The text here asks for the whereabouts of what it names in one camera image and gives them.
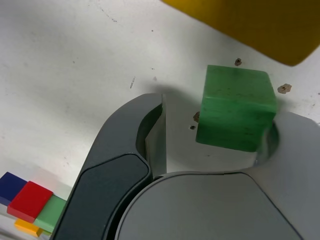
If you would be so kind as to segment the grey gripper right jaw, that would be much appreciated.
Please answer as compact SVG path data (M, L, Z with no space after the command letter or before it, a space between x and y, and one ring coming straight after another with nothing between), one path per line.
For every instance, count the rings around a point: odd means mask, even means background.
M234 172L173 172L129 204L117 240L317 240L320 126L291 113L275 120L270 159Z

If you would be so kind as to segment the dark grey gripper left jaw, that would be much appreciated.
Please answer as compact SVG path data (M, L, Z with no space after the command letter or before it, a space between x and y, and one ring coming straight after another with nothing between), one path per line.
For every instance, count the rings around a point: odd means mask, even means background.
M153 181L145 140L162 113L162 95L147 93L106 120L53 230L53 240L115 238L126 208Z

